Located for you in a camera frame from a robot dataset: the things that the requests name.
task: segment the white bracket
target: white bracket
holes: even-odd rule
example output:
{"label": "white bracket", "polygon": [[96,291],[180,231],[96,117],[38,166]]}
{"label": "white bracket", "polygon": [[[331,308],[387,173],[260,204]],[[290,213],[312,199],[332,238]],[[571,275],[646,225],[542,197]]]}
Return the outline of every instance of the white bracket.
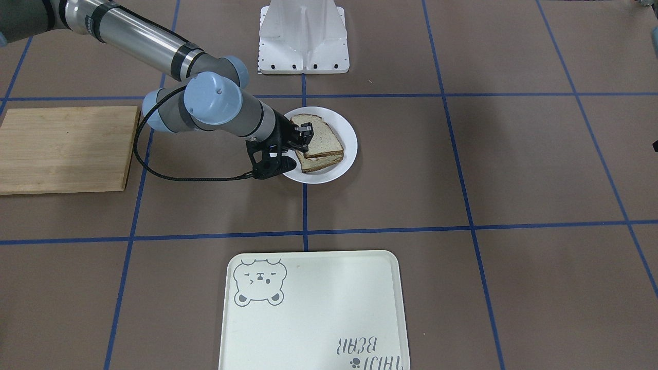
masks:
{"label": "white bracket", "polygon": [[263,74],[349,70],[345,10],[334,0],[272,0],[261,9],[259,35]]}

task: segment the light blue joint cap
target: light blue joint cap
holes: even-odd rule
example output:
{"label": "light blue joint cap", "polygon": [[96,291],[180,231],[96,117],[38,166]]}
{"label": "light blue joint cap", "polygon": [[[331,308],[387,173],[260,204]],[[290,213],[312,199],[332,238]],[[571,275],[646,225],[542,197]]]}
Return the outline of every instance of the light blue joint cap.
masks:
{"label": "light blue joint cap", "polygon": [[653,50],[656,52],[656,58],[658,58],[658,27],[651,31],[651,38],[653,40]]}
{"label": "light blue joint cap", "polygon": [[188,82],[183,102],[197,120],[217,126],[238,115],[242,109],[242,91],[226,77],[201,72]]}
{"label": "light blue joint cap", "polygon": [[[146,94],[144,97],[144,101],[141,102],[141,113],[143,115],[146,115],[158,102],[158,93],[160,90],[153,90],[152,92],[149,92]],[[160,112],[155,111],[151,117],[149,117],[149,120],[146,121],[147,124],[149,124],[152,129],[156,131],[161,131],[161,132],[173,132],[172,130],[169,130],[166,126],[165,123],[163,122],[162,117],[160,117]]]}
{"label": "light blue joint cap", "polygon": [[240,87],[243,89],[246,88],[247,85],[249,85],[249,71],[247,70],[247,66],[245,66],[244,63],[242,63],[240,58],[234,57],[233,55],[229,55],[223,58],[228,59],[228,61],[233,63],[233,67],[238,72],[238,80],[240,80]]}

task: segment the bear face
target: bear face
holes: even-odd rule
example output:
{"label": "bear face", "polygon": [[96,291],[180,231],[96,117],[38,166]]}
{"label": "bear face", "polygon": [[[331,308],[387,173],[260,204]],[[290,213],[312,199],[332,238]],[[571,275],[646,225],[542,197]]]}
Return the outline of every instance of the bear face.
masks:
{"label": "bear face", "polygon": [[234,298],[236,304],[244,307],[251,301],[267,301],[279,305],[284,300],[282,287],[288,274],[281,260],[240,261],[233,271],[233,279],[238,284]]}

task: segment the white plate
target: white plate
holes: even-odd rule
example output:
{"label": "white plate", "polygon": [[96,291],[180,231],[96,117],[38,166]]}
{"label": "white plate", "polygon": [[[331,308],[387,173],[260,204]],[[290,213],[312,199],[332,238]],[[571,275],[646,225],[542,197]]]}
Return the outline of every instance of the white plate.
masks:
{"label": "white plate", "polygon": [[350,167],[352,167],[354,160],[357,158],[359,143],[357,141],[357,135],[354,133],[354,129],[349,122],[343,118],[343,116],[331,109],[322,107],[297,108],[286,113],[285,116],[287,119],[291,119],[294,115],[300,115],[302,113],[320,116],[325,122],[327,122],[329,127],[331,127],[336,134],[338,141],[343,146],[343,160],[337,165],[332,165],[319,171],[303,173],[301,172],[301,165],[299,164],[295,151],[289,150],[283,155],[294,159],[297,166],[294,170],[285,172],[284,175],[305,184],[324,184],[325,182],[339,178],[342,174],[347,172]]}
{"label": "white plate", "polygon": [[382,250],[235,256],[219,369],[409,370],[397,259]]}

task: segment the wooden cutting board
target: wooden cutting board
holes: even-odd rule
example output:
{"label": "wooden cutting board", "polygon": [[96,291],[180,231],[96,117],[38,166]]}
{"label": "wooden cutting board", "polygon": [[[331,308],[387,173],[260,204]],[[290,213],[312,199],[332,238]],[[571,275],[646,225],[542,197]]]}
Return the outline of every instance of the wooden cutting board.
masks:
{"label": "wooden cutting board", "polygon": [[0,194],[126,187],[139,107],[9,109],[0,126]]}

